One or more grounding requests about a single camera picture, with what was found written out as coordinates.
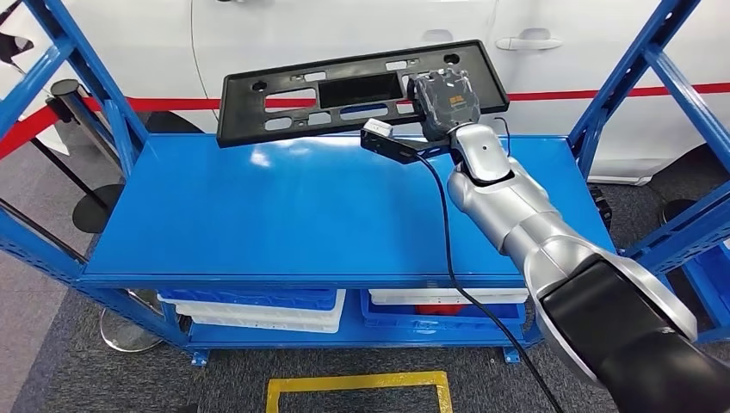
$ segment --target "car door handle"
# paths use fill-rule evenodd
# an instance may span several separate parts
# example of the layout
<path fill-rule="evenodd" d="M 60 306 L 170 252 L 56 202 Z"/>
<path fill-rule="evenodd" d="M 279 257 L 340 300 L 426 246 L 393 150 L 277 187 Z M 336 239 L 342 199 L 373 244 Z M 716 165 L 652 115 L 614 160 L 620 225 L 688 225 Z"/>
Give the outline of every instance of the car door handle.
<path fill-rule="evenodd" d="M 495 43 L 501 50 L 549 50 L 563 45 L 546 28 L 526 28 L 516 37 L 504 37 Z"/>

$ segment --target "red barrier tape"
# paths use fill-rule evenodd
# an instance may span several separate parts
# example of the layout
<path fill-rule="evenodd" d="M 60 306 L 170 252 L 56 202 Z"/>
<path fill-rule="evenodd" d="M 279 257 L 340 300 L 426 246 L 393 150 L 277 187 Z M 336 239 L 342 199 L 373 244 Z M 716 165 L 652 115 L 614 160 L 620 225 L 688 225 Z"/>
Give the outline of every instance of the red barrier tape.
<path fill-rule="evenodd" d="M 694 85 L 700 94 L 730 93 L 730 83 L 704 83 Z M 558 92 L 527 92 L 509 93 L 512 102 L 528 101 L 558 101 L 567 99 L 591 99 L 597 90 L 565 90 Z M 666 96 L 669 91 L 663 87 L 635 88 L 629 92 L 629 97 L 639 96 Z M 220 99 L 204 98 L 127 98 L 129 104 L 137 112 L 156 112 L 167 110 L 212 110 L 220 107 Z M 84 99 L 91 110 L 98 111 L 99 105 L 93 98 Z M 309 108 L 317 103 L 311 98 L 271 98 L 266 100 L 267 108 Z M 28 142 L 38 133 L 58 121 L 58 117 L 49 107 L 31 114 L 24 120 L 18 121 L 3 140 L 0 141 L 0 159 L 8 156 L 12 151 Z"/>

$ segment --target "white car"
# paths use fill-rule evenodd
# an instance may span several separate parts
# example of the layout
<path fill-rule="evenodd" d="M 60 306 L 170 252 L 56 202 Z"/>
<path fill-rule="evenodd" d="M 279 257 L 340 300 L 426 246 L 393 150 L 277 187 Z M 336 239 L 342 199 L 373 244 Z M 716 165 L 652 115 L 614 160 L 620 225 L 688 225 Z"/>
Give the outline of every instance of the white car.
<path fill-rule="evenodd" d="M 534 134 L 570 132 L 591 92 L 601 87 L 658 3 L 65 1 L 121 90 L 132 97 L 218 98 L 223 77 L 229 73 L 480 39 L 512 97 L 505 115 L 511 132 Z M 0 2 L 0 9 L 5 5 Z M 693 84 L 701 85 L 709 106 L 728 124 L 730 53 L 723 52 L 730 44 L 726 8 L 722 0 L 702 1 L 666 51 Z M 34 48 L 13 58 L 23 70 L 49 45 L 22 5 L 0 26 L 0 32 L 33 42 Z M 68 66 L 52 82 L 65 77 L 75 77 Z M 650 70 L 637 88 L 657 86 L 661 82 Z M 639 91 L 643 96 L 629 97 L 603 129 L 592 181 L 646 183 L 703 142 L 671 96 L 656 88 Z M 42 99 L 34 103 L 41 104 Z M 203 131 L 215 131 L 213 110 L 177 114 Z M 493 122 L 490 116 L 484 121 Z M 502 131 L 499 123 L 493 127 Z M 51 147 L 58 149 L 58 144 L 62 145 L 57 142 Z"/>

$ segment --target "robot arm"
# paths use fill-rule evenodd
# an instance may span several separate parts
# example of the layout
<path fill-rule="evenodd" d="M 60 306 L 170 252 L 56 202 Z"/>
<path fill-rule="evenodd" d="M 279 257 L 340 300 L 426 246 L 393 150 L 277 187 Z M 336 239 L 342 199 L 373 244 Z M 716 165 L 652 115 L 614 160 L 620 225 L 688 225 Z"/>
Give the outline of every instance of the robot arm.
<path fill-rule="evenodd" d="M 691 344 L 694 315 L 637 262 L 563 221 L 494 131 L 477 123 L 479 102 L 465 72 L 417 77 L 411 95 L 426 139 L 447 145 L 455 160 L 451 200 L 515 263 L 542 334 L 574 373 L 604 385 L 625 412 L 730 411 L 730 368 Z M 394 141 L 385 138 L 388 126 L 370 120 L 362 146 L 412 162 L 408 150 L 387 151 Z"/>

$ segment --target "blue metal shelf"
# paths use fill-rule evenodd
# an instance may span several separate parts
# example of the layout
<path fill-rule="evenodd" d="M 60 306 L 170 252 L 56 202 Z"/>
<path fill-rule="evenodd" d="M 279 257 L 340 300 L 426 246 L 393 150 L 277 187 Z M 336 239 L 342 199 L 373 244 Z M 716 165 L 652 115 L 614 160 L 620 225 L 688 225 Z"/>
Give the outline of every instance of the blue metal shelf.
<path fill-rule="evenodd" d="M 578 232 L 612 250 L 560 137 L 513 153 Z M 453 164 L 434 159 L 445 181 Z M 429 172 L 363 151 L 359 138 L 221 150 L 213 135 L 151 137 L 81 280 L 97 287 L 450 287 Z M 509 258 L 451 208 L 464 287 L 522 287 Z"/>
<path fill-rule="evenodd" d="M 497 330 L 431 334 L 363 323 L 348 292 L 334 335 L 194 324 L 180 331 L 123 288 L 450 287 L 440 202 L 423 165 L 363 151 L 357 138 L 298 139 L 220 150 L 210 134 L 151 135 L 60 0 L 24 0 L 53 41 L 0 102 L 0 136 L 64 60 L 96 98 L 111 127 L 127 185 L 87 265 L 0 211 L 0 249 L 162 337 L 205 363 L 214 348 L 506 346 Z M 663 0 L 567 137 L 517 136 L 512 153 L 550 193 L 577 232 L 611 250 L 585 177 L 603 125 L 651 66 L 719 159 L 730 166 L 730 134 L 661 49 L 699 0 Z M 137 145 L 143 145 L 138 154 Z M 445 179 L 448 159 L 434 159 Z M 452 206 L 454 261 L 464 287 L 521 287 L 522 277 Z M 730 183 L 717 188 L 627 255 L 661 274 L 730 236 Z M 728 316 L 703 267 L 687 264 L 716 320 Z M 526 345 L 535 324 L 516 334 Z M 704 338 L 730 336 L 714 330 Z M 513 351 L 505 350 L 515 360 Z"/>
<path fill-rule="evenodd" d="M 497 327 L 493 330 L 426 330 L 368 327 L 362 322 L 360 292 L 347 292 L 340 330 L 335 334 L 260 330 L 193 324 L 191 348 L 366 348 L 366 347 L 485 347 L 509 346 Z M 510 328 L 525 342 L 521 328 Z"/>

